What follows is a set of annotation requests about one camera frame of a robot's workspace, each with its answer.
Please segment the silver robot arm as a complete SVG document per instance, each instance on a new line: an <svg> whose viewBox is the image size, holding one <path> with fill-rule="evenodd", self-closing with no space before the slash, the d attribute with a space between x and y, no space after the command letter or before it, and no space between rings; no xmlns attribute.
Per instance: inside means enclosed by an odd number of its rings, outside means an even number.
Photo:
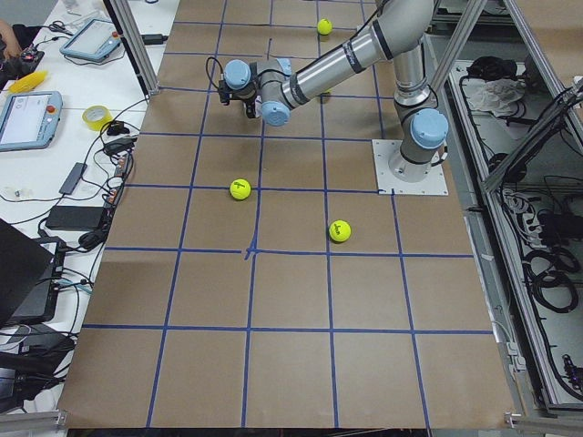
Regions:
<svg viewBox="0 0 583 437"><path fill-rule="evenodd" d="M420 182L440 165L435 156L449 130L445 116L430 105L434 98L424 68L422 38L433 14L431 1L382 1L360 30L298 71L287 58L231 60L216 86L220 102L227 106L238 100L248 118L261 117L267 125L281 127L293 109L380 61L392 61L394 106L404 140L388 166L403 182Z"/></svg>

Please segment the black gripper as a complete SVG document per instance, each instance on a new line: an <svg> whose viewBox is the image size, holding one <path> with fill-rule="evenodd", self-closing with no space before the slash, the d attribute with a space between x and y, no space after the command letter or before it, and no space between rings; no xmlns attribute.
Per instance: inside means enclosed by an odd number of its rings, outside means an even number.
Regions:
<svg viewBox="0 0 583 437"><path fill-rule="evenodd" d="M247 118L254 119L258 117L255 105L256 97L258 95L258 86L254 80L251 80L241 89L235 89L227 83L226 79L221 79L219 82L218 93L222 105L228 106L231 100L238 100L245 105L245 114Z"/></svg>

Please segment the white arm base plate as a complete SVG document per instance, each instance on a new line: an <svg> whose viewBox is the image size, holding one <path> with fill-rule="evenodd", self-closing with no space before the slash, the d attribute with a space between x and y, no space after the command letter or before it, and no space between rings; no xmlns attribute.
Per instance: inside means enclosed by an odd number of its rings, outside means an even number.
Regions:
<svg viewBox="0 0 583 437"><path fill-rule="evenodd" d="M447 196L443 165L433 167L439 160L434 153L425 164L412 164L401 155L402 141L373 139L373 162L377 192L381 195Z"/></svg>

